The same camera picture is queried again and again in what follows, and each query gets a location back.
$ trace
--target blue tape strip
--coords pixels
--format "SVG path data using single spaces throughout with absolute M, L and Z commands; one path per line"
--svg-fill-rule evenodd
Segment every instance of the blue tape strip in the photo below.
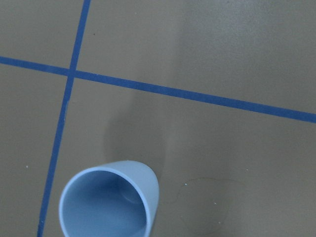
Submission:
M 0 63 L 15 66 L 15 67 L 20 67 L 20 68 L 33 69 L 33 70 L 46 72 L 46 73 L 54 73 L 54 74 L 63 75 L 63 76 L 68 75 L 68 69 L 66 68 L 60 68 L 60 67 L 50 66 L 50 65 L 41 64 L 41 63 L 32 63 L 28 61 L 19 60 L 19 59 L 6 58 L 6 57 L 0 56 Z
M 63 98 L 62 107 L 59 114 L 59 120 L 57 124 L 54 145 L 53 145 L 51 159 L 49 163 L 42 204 L 40 208 L 38 235 L 37 235 L 38 237 L 42 237 L 44 226 L 45 226 L 49 198 L 50 198 L 51 188 L 53 185 L 54 174 L 55 174 L 55 169 L 56 169 L 56 164 L 57 164 L 57 159 L 58 159 L 58 153 L 59 153 L 61 139 L 62 139 L 63 130 L 65 126 L 67 105 L 70 100 L 70 96 L 71 96 L 71 92 L 72 92 L 72 88 L 74 84 L 74 76 L 75 76 L 75 71 L 76 71 L 76 67 L 78 63 L 84 28 L 85 28 L 85 24 L 86 24 L 88 12 L 89 12 L 89 6 L 90 6 L 90 0 L 84 0 L 81 16 L 80 16 L 80 21 L 78 25 L 77 35 L 76 35 L 76 41 L 74 44 L 74 50 L 71 57 L 70 68 L 68 71 L 68 78 L 66 82 L 64 98 Z
M 179 97 L 183 99 L 195 100 L 200 102 L 205 102 L 209 104 L 221 105 L 241 110 L 248 110 L 253 112 L 258 112 L 267 115 L 274 115 L 283 118 L 296 119 L 301 121 L 316 123 L 316 114 L 306 113 L 296 110 L 284 109 L 269 105 L 257 104 L 247 101 L 235 100 L 220 96 L 202 94 L 193 91 L 180 90 L 176 88 L 153 85 L 144 82 L 119 79 L 114 77 L 103 76 L 99 74 L 87 73 L 82 71 L 76 71 L 76 78 L 91 80 L 116 86 L 122 86 L 126 88 L 142 90 L 162 95 L 169 95 L 174 97 Z

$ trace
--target cup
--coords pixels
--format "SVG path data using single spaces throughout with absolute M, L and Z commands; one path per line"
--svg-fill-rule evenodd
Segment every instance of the cup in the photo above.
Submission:
M 137 161 L 117 161 L 76 174 L 59 202 L 65 237 L 149 237 L 159 186 Z

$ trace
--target gray floor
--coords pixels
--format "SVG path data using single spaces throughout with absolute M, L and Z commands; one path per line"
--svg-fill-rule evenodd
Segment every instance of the gray floor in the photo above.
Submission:
M 67 68 L 82 1 L 2 1 L 0 56 Z M 92 0 L 78 70 L 316 113 L 315 1 Z M 35 236 L 66 78 L 0 65 L 0 236 Z M 44 237 L 82 169 L 148 164 L 152 237 L 316 235 L 316 126 L 75 79 Z

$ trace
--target vertical blue line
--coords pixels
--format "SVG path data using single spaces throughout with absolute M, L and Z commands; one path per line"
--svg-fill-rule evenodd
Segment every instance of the vertical blue line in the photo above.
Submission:
M 46 215 L 47 215 L 47 209 L 48 209 L 48 204 L 49 204 L 49 197 L 50 197 L 51 188 L 53 185 L 59 148 L 60 148 L 63 130 L 64 130 L 64 126 L 65 126 L 67 105 L 68 105 L 68 102 L 70 100 L 70 96 L 71 96 L 71 92 L 72 92 L 72 88 L 73 88 L 73 84 L 74 84 L 75 71 L 76 71 L 76 67 L 78 64 L 78 58 L 79 58 L 84 28 L 85 28 L 85 24 L 86 24 L 86 20 L 87 20 L 87 16 L 88 16 L 89 6 L 90 6 L 90 0 L 84 0 L 83 6 L 82 6 L 82 11 L 81 11 L 81 16 L 80 16 L 80 20 L 79 20 L 76 40 L 75 40 L 75 44 L 74 44 L 73 54 L 72 54 L 71 61 L 70 61 L 70 67 L 69 67 L 69 71 L 68 71 L 68 77 L 67 77 L 67 82 L 66 82 L 66 87 L 65 87 L 65 92 L 64 92 L 64 98 L 63 98 L 63 102 L 62 102 L 62 106 L 61 106 L 60 114 L 59 114 L 59 119 L 58 119 L 58 123 L 57 123 L 57 129 L 56 129 L 52 154 L 51 154 L 51 158 L 50 158 L 50 163 L 49 163 L 49 168 L 48 168 L 48 173 L 47 173 L 47 178 L 46 178 L 46 184 L 45 184 L 45 188 L 44 188 L 43 199 L 42 199 L 41 208 L 40 208 L 38 234 L 37 234 L 38 237 L 43 236 L 45 220 L 46 220 Z

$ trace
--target blue line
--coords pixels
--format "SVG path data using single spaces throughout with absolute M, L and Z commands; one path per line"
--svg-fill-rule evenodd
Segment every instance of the blue line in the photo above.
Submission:
M 15 66 L 15 67 L 20 67 L 20 68 L 33 69 L 33 70 L 47 72 L 47 73 L 54 73 L 54 74 L 63 75 L 63 76 L 68 75 L 68 69 L 66 68 L 60 68 L 60 67 L 50 66 L 50 65 L 41 64 L 41 63 L 33 63 L 33 62 L 23 61 L 19 59 L 6 58 L 6 57 L 0 56 L 0 63 Z
M 71 92 L 72 92 L 72 88 L 74 84 L 74 76 L 75 76 L 75 71 L 76 71 L 76 67 L 78 63 L 84 28 L 85 28 L 85 24 L 86 24 L 88 12 L 89 12 L 89 6 L 90 6 L 90 0 L 84 0 L 81 16 L 80 16 L 80 21 L 78 25 L 76 40 L 74 44 L 74 50 L 71 57 L 70 68 L 68 71 L 68 78 L 66 82 L 64 98 L 63 98 L 63 102 L 62 102 L 62 106 L 61 106 L 61 110 L 59 114 L 59 120 L 57 124 L 54 145 L 53 145 L 51 159 L 49 163 L 42 204 L 40 208 L 38 234 L 37 234 L 38 237 L 42 237 L 43 231 L 44 231 L 49 198 L 50 198 L 51 188 L 53 185 L 54 174 L 55 174 L 57 160 L 58 160 L 58 153 L 59 153 L 61 139 L 62 139 L 63 130 L 65 126 L 67 105 L 70 100 L 70 96 L 71 96 Z
M 220 96 L 202 94 L 198 92 L 188 91 L 188 90 L 180 90 L 176 88 L 153 85 L 144 82 L 119 79 L 114 77 L 103 76 L 99 74 L 87 73 L 82 71 L 76 71 L 76 78 L 96 81 L 116 86 L 121 86 L 125 88 L 131 88 L 136 90 L 142 90 L 162 95 L 169 95 L 174 97 L 179 97 L 183 99 L 195 100 L 200 102 L 205 102 L 214 105 L 221 105 L 230 108 L 236 108 L 241 110 L 253 111 L 267 115 L 274 115 L 283 118 L 296 119 L 306 122 L 316 123 L 316 114 L 301 112 L 296 110 L 284 109 L 269 105 L 257 104 L 242 100 L 235 100 Z

